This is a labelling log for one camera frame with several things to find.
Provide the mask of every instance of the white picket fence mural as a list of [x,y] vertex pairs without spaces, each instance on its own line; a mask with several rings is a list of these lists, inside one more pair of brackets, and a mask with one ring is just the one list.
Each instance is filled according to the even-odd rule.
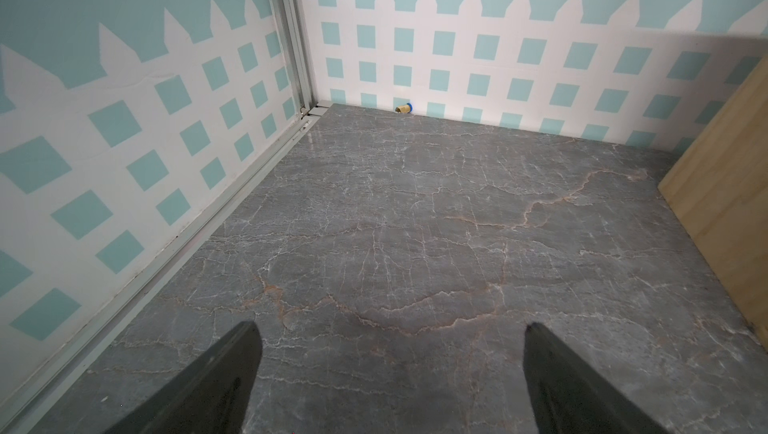
[[[395,10],[394,0],[376,0],[373,9],[356,8],[355,0],[336,0],[335,7],[320,6],[318,0],[302,4],[323,99],[386,110],[409,100],[417,114],[476,121],[482,111],[479,122],[489,125],[682,151],[704,129],[707,113],[735,92],[734,79],[768,50],[768,41],[759,37],[768,24],[768,0],[734,23],[725,36],[695,32],[705,1],[692,0],[663,30],[636,27],[640,0],[627,0],[606,25],[582,24],[581,0],[568,0],[554,21],[532,20],[529,0],[514,0],[502,18],[482,16],[481,0],[464,0],[458,14],[439,14],[436,0],[418,0],[413,12]],[[360,36],[358,26],[364,26]],[[336,28],[338,39],[333,38]],[[396,50],[395,28],[412,29],[412,52]],[[433,54],[437,31],[455,33],[452,55]],[[496,36],[498,48],[484,50],[478,35],[492,36],[484,41]],[[540,63],[518,62],[524,39],[546,41]],[[573,43],[597,45],[585,61],[588,68],[565,66]],[[477,58],[476,47],[480,57],[493,60]],[[625,47],[634,47],[635,54],[650,49],[638,74],[614,72]],[[578,54],[573,55],[575,64]],[[376,82],[361,80],[360,62],[376,64]],[[395,66],[410,67],[409,86],[396,85]],[[373,78],[370,64],[363,70],[363,78]],[[430,88],[433,70],[450,73],[447,90]],[[484,91],[484,76],[489,77],[487,93],[468,93]],[[533,81],[527,100],[508,98],[524,96],[509,93],[512,79]],[[572,86],[578,91],[571,105],[557,105],[568,104]],[[610,92],[598,111],[605,89],[620,92]],[[670,97],[654,101],[659,94]],[[619,102],[617,96],[624,95]],[[606,112],[606,106],[618,112]]]
[[166,11],[168,54],[144,63],[99,26],[107,76],[72,89],[0,45],[0,400],[296,121],[274,18],[245,16],[211,1],[193,44]]

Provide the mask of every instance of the wall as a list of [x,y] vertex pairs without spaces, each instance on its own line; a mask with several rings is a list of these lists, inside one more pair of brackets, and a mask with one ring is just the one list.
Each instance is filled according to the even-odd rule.
[[269,0],[0,0],[0,400],[296,116]]
[[768,50],[768,0],[302,0],[319,96],[684,151]]

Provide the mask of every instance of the floor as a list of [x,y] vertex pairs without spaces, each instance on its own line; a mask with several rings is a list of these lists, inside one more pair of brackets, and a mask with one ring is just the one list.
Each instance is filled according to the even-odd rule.
[[36,426],[101,432],[242,319],[245,432],[536,432],[541,321],[674,432],[768,425],[768,355],[669,153],[334,106]]

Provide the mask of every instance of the white lattice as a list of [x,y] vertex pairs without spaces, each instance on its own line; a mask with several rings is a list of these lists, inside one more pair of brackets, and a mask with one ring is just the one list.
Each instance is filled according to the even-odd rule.
[[[276,84],[275,72],[285,66],[283,55],[270,58],[267,50],[265,35],[276,30],[274,18],[260,18],[252,0],[246,0],[245,18],[245,25],[232,29],[211,1],[213,36],[193,44],[187,31],[166,11],[168,54],[144,63],[100,25],[101,65],[107,76],[72,89],[0,45],[5,93],[16,106],[0,116],[0,152],[43,136],[72,167],[71,172],[29,194],[0,175],[0,249],[33,272],[0,299],[0,343],[4,345],[0,363],[7,374],[0,380],[0,399],[87,323],[296,119],[287,120],[283,113],[283,102],[291,97],[292,89],[280,91]],[[244,72],[237,49],[248,43],[253,43],[259,65]],[[218,56],[229,82],[211,90],[202,64]],[[192,103],[169,115],[154,86],[177,75]],[[256,109],[250,88],[260,81],[269,100]],[[219,109],[234,98],[243,120],[227,129]],[[110,148],[88,114],[120,100],[127,103],[142,131]],[[277,131],[266,139],[261,121],[270,114]],[[191,156],[179,133],[197,121],[204,124],[210,145]],[[234,142],[245,133],[250,135],[254,153],[240,160]],[[159,153],[170,173],[145,192],[126,166],[152,150]],[[226,178],[209,189],[200,169],[215,158],[224,166]],[[51,213],[89,189],[113,216],[77,240]],[[181,189],[191,209],[168,226],[156,206],[176,189]],[[144,251],[115,275],[95,254],[126,229]],[[42,342],[8,326],[52,288],[82,307]]]
[[[544,118],[564,121],[563,135],[580,137],[587,124],[609,127],[604,140],[625,143],[633,131],[656,133],[652,147],[672,150],[683,137],[696,137],[704,128],[694,120],[710,100],[726,100],[736,86],[724,80],[744,56],[762,56],[768,43],[760,35],[768,24],[768,0],[734,23],[727,36],[695,32],[701,22],[704,0],[692,0],[661,29],[636,27],[640,0],[627,0],[608,24],[582,24],[581,0],[568,0],[554,21],[532,20],[529,0],[514,0],[501,18],[482,16],[481,0],[464,0],[456,14],[439,14],[436,0],[418,0],[413,12],[395,10],[394,0],[376,0],[373,9],[356,8],[355,0],[336,0],[320,6],[302,0],[310,36],[310,53],[320,96],[330,90],[346,93],[346,102],[361,104],[361,93],[376,94],[378,107],[392,109],[393,97],[410,99],[416,113],[425,113],[427,102],[446,105],[445,117],[462,119],[465,107],[482,109],[482,123],[498,125],[502,113],[522,114],[520,128],[538,131]],[[321,23],[337,23],[341,45],[323,43]],[[376,48],[357,46],[356,26],[376,27]],[[414,29],[413,52],[394,50],[394,27]],[[432,54],[436,30],[456,32],[452,56]],[[500,36],[495,60],[473,58],[478,34]],[[539,65],[518,64],[525,37],[547,41]],[[571,43],[597,44],[588,70],[565,68]],[[650,47],[652,54],[639,75],[615,74],[626,46]],[[667,79],[683,51],[711,53],[695,80]],[[326,58],[342,60],[344,78],[329,77]],[[376,83],[362,82],[358,62],[376,63]],[[410,87],[393,85],[393,66],[412,67]],[[448,92],[429,90],[430,70],[449,70]],[[468,95],[470,74],[491,77],[487,96]],[[508,100],[512,78],[534,81],[527,102]],[[550,105],[557,83],[579,85],[571,107]],[[596,111],[603,89],[628,90],[619,113]],[[667,120],[643,117],[656,94],[681,96]]]

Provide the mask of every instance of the wooden board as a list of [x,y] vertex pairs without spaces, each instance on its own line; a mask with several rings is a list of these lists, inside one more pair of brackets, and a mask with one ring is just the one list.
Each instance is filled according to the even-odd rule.
[[768,350],[768,58],[659,190]]

